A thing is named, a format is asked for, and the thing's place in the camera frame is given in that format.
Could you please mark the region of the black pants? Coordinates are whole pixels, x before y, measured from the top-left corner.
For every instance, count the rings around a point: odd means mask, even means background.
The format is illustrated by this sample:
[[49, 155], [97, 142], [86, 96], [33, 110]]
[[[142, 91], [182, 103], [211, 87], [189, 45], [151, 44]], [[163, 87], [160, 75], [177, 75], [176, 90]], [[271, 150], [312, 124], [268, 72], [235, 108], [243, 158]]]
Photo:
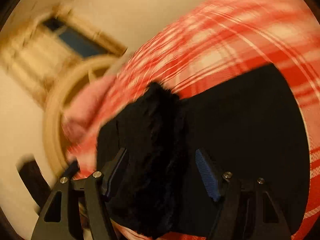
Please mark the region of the black pants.
[[207, 237], [217, 204], [195, 163], [200, 149], [222, 172], [263, 178], [291, 236], [309, 195], [309, 144], [302, 114], [271, 63], [182, 99], [152, 82], [100, 129], [97, 168], [127, 150], [127, 167], [106, 203], [111, 219], [156, 239]]

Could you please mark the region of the pink folded blanket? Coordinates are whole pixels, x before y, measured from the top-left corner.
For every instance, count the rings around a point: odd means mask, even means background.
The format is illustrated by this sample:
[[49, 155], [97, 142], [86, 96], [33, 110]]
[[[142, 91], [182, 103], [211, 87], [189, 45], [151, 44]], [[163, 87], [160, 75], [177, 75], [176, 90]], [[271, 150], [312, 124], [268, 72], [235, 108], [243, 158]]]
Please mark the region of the pink folded blanket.
[[86, 134], [115, 79], [115, 74], [104, 75], [85, 85], [63, 111], [61, 127], [70, 142], [79, 142]]

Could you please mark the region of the cream wooden headboard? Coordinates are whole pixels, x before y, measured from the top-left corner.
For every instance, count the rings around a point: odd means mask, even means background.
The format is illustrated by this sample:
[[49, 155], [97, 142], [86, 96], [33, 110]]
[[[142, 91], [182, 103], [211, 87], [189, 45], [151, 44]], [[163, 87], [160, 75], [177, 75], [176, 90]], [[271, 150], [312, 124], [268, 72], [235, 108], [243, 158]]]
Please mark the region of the cream wooden headboard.
[[65, 157], [67, 140], [62, 135], [61, 119], [71, 100], [88, 83], [97, 79], [97, 71], [109, 74], [116, 70], [119, 58], [111, 55], [88, 57], [77, 62], [56, 79], [47, 95], [43, 118], [43, 146], [53, 174], [58, 177], [68, 166]]

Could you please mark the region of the beige patterned curtain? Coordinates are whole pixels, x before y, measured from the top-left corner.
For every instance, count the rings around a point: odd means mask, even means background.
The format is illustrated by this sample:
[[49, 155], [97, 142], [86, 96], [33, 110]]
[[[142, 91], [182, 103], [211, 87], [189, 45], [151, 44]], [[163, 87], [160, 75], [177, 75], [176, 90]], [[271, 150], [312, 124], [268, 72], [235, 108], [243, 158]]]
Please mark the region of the beige patterned curtain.
[[42, 24], [51, 17], [65, 22], [109, 51], [103, 55], [119, 58], [127, 51], [127, 46], [67, 6], [57, 5], [21, 23], [1, 38], [1, 67], [40, 107], [45, 106], [47, 95], [58, 76], [87, 58], [72, 50]]

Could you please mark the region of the dark window pane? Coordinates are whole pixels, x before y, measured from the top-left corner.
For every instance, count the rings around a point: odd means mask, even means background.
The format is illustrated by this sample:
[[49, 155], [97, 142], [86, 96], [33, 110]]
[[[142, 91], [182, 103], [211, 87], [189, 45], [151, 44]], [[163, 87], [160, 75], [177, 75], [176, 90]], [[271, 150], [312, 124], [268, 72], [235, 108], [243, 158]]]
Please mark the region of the dark window pane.
[[67, 46], [84, 58], [109, 53], [107, 49], [57, 18], [51, 17], [43, 21], [42, 24], [56, 34], [60, 40], [67, 44]]

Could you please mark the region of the red plaid bed sheet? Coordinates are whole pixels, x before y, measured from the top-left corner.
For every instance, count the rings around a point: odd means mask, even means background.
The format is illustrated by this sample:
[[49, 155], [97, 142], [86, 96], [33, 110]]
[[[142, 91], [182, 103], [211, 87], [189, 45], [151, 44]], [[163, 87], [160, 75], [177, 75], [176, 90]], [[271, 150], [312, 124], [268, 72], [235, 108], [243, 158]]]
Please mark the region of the red plaid bed sheet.
[[310, 190], [294, 239], [319, 217], [319, 23], [303, 0], [207, 0], [141, 46], [107, 91], [84, 138], [67, 152], [80, 165], [77, 179], [96, 166], [99, 128], [161, 81], [187, 98], [271, 62], [283, 74], [304, 119]]

